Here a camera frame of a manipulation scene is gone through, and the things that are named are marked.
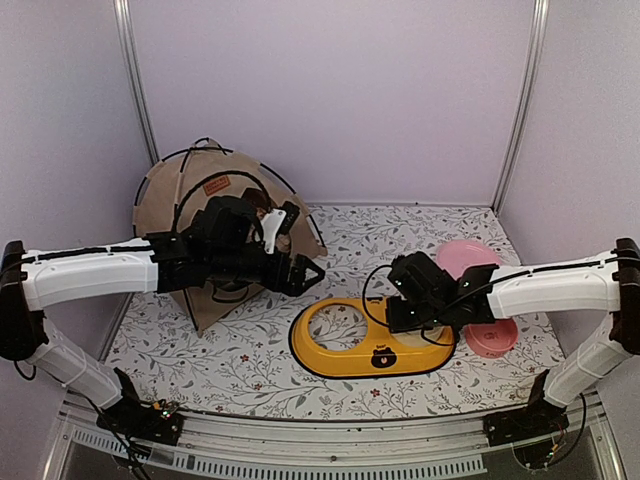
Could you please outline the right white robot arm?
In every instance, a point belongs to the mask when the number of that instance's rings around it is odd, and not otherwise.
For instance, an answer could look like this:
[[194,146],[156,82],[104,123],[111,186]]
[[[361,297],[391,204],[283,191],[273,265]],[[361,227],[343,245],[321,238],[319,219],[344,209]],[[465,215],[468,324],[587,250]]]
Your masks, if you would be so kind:
[[514,316],[597,310],[606,316],[564,361],[540,375],[517,427],[537,436],[556,409],[639,352],[639,247],[620,238],[614,249],[580,260],[537,266],[470,266],[453,278],[422,252],[393,260],[388,275],[397,295],[386,302],[392,333],[468,324]]

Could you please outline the brown patterned pet cushion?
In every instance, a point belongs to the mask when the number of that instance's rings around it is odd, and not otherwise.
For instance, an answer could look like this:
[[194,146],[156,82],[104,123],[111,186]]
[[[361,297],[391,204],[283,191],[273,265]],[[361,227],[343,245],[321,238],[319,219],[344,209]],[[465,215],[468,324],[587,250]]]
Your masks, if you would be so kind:
[[[267,209],[275,209],[280,208],[285,210],[287,213],[292,213],[294,209],[297,209],[297,206],[290,202],[285,201],[281,205],[276,205],[271,200],[268,200],[267,197],[262,193],[261,190],[256,188],[247,188],[243,193],[243,198],[247,200],[251,205],[253,205],[256,209],[257,218],[262,221],[267,214]],[[285,253],[291,252],[291,236],[289,233],[279,233],[276,237],[275,247]]]

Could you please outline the beige fabric pet tent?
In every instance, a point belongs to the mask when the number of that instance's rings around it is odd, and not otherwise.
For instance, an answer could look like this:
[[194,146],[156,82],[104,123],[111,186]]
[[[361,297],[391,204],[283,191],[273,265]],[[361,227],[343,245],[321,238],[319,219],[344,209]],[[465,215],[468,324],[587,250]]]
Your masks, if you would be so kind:
[[133,234],[169,248],[167,292],[197,335],[263,290],[299,297],[327,247],[308,205],[276,170],[201,138],[141,181]]

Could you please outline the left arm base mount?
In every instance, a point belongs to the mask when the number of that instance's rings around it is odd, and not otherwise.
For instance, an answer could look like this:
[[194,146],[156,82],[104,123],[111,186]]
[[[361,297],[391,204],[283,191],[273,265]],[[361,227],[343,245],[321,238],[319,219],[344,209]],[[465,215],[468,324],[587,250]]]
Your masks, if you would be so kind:
[[126,437],[176,446],[182,434],[184,417],[177,406],[166,400],[142,401],[126,373],[114,369],[121,384],[121,398],[109,408],[100,408],[96,424]]

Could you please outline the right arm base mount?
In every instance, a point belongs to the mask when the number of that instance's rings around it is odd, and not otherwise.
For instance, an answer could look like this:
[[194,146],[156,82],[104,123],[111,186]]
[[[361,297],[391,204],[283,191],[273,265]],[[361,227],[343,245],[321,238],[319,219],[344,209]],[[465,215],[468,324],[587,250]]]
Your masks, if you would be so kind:
[[[532,439],[542,435],[559,433],[564,436],[569,421],[565,407],[557,407],[546,401],[544,383],[549,371],[540,373],[534,380],[529,399],[524,407],[487,414],[483,417],[483,432],[490,446]],[[525,447],[516,459],[532,470],[549,467],[559,450],[556,441],[542,446]]]

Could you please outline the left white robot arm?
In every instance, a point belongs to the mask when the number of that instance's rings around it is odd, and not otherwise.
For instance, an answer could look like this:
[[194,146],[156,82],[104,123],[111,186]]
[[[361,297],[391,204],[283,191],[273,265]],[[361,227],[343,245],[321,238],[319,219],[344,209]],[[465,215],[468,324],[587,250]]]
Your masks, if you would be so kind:
[[214,197],[185,229],[74,250],[5,247],[1,263],[1,356],[25,361],[91,400],[128,434],[148,426],[148,412],[128,376],[87,355],[46,320],[46,308],[123,293],[173,293],[206,284],[256,284],[298,297],[324,270],[304,254],[280,251],[299,209],[286,202],[264,215],[248,201]]

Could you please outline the cream small bowl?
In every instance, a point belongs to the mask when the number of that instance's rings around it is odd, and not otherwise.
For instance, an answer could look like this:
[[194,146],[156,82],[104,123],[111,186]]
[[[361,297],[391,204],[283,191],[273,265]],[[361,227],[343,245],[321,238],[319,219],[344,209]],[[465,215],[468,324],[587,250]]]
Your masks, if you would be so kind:
[[414,330],[394,334],[394,338],[401,344],[413,347],[438,347],[450,346],[453,343],[449,327],[437,327],[434,329]]

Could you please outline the yellow double bowl holder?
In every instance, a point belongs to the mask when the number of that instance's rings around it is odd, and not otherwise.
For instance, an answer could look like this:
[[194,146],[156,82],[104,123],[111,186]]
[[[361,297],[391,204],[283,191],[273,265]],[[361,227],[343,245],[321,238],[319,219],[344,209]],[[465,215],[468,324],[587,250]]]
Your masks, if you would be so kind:
[[292,322],[289,347],[304,370],[325,379],[374,379],[422,375],[444,367],[458,342],[413,348],[399,343],[386,322],[390,297],[329,298],[304,309]]

